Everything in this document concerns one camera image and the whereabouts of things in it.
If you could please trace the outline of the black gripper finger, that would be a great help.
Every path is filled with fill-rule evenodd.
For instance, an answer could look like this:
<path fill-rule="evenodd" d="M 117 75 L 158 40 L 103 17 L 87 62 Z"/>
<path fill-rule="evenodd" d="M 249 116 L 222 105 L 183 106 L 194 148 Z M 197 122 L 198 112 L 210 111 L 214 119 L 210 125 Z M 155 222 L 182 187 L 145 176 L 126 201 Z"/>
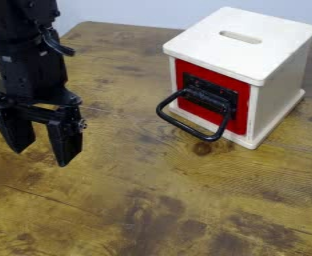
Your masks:
<path fill-rule="evenodd" d="M 0 133 L 15 153 L 20 153 L 35 141 L 31 120 L 26 113 L 26 106 L 0 105 Z"/>
<path fill-rule="evenodd" d="M 60 106 L 46 124 L 48 141 L 59 167 L 65 167 L 82 151 L 86 123 L 77 106 Z"/>

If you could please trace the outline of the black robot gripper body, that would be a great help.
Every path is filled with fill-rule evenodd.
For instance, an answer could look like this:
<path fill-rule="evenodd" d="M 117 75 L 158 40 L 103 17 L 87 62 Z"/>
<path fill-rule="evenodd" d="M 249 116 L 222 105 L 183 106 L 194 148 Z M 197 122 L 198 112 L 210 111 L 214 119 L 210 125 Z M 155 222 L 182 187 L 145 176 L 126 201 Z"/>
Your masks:
<path fill-rule="evenodd" d="M 66 89 L 52 22 L 55 0 L 0 0 L 0 124 L 78 124 L 81 98 Z"/>

